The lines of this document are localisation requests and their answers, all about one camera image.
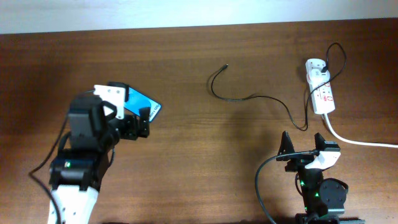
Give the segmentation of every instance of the blue package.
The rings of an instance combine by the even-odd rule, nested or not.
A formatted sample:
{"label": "blue package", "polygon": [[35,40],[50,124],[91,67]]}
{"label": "blue package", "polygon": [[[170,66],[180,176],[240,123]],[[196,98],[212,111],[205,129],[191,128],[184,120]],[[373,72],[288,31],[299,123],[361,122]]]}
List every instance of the blue package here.
{"label": "blue package", "polygon": [[150,107],[149,122],[152,122],[162,108],[162,105],[130,87],[129,101],[124,103],[124,107],[136,115],[139,115],[141,108]]}

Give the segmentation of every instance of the wooden table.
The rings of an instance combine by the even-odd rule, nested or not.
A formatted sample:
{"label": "wooden table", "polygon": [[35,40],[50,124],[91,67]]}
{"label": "wooden table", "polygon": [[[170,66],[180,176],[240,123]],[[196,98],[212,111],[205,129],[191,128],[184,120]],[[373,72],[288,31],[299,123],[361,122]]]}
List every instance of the wooden table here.
{"label": "wooden table", "polygon": [[[27,173],[48,153],[73,96],[110,80],[129,83],[163,109],[148,139],[117,145],[90,223],[265,221],[254,176],[277,153],[282,132],[297,151],[313,149],[317,132],[336,138],[312,106],[301,132],[275,101],[216,99],[210,75],[228,63],[215,82],[219,94],[274,96],[303,124],[304,63],[325,58],[338,41],[348,61],[332,83],[335,131],[397,144],[397,28],[397,19],[380,19],[1,35],[1,223],[47,222],[49,199]],[[331,72],[342,62],[332,49]],[[398,223],[397,149],[338,144],[342,156],[324,175],[350,186],[344,217]],[[259,182],[266,207],[281,220],[304,212],[284,166],[267,165]],[[38,176],[48,181],[48,165]]]}

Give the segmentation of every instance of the brown wooden surface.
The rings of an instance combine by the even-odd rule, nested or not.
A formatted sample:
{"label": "brown wooden surface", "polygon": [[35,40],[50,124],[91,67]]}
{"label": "brown wooden surface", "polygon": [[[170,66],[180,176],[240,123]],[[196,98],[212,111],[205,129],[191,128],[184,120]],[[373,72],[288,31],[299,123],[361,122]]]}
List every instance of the brown wooden surface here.
{"label": "brown wooden surface", "polygon": [[[1,35],[1,223],[47,222],[49,200],[27,173],[48,153],[73,96],[109,80],[129,83],[163,109],[148,139],[117,145],[90,223],[264,221],[254,175],[277,153],[282,132],[298,151],[313,149],[317,132],[336,139],[312,107],[301,132],[275,101],[212,97],[209,76],[229,63],[215,83],[219,94],[277,97],[302,124],[304,63],[325,58],[338,41],[348,61],[332,83],[335,131],[397,144],[397,28],[397,19],[381,19]],[[337,49],[330,63],[332,73],[340,68]],[[342,156],[325,177],[350,186],[344,216],[398,223],[397,149],[338,144]],[[259,183],[274,217],[304,212],[284,166],[266,166]],[[48,165],[38,176],[48,181]]]}

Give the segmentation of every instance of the white cord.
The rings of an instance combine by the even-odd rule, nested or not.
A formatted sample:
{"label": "white cord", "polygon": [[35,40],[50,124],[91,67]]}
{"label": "white cord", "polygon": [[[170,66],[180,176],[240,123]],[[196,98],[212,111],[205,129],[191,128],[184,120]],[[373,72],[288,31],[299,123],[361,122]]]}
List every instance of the white cord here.
{"label": "white cord", "polygon": [[331,132],[336,138],[338,138],[338,139],[340,139],[340,140],[342,140],[342,141],[344,141],[344,142],[348,142],[348,143],[351,143],[351,144],[359,144],[359,145],[362,145],[362,146],[378,146],[378,147],[394,147],[394,148],[398,148],[398,145],[393,145],[393,144],[370,143],[370,142],[357,142],[357,141],[351,141],[351,140],[345,139],[345,138],[339,136],[338,134],[336,134],[336,133],[335,133],[335,130],[333,130],[333,128],[331,128],[331,124],[330,124],[330,121],[329,121],[329,118],[328,118],[328,115],[327,115],[327,114],[323,114],[323,117],[322,117],[322,118],[324,118],[324,120],[326,121],[326,124],[328,125],[328,128],[329,128],[330,132]]}

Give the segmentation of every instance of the power strip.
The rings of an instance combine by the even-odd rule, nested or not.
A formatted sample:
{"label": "power strip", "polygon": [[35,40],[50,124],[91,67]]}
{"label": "power strip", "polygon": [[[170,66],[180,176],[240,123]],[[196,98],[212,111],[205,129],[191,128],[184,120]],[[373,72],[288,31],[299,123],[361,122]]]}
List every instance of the power strip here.
{"label": "power strip", "polygon": [[[326,63],[324,60],[316,58],[308,59],[307,62],[305,62],[310,92],[330,79],[330,73],[328,70],[324,73],[321,72],[325,65]],[[316,114],[326,114],[336,109],[335,100],[331,93],[330,83],[326,83],[319,89],[315,90],[312,93],[311,98],[313,110]]]}

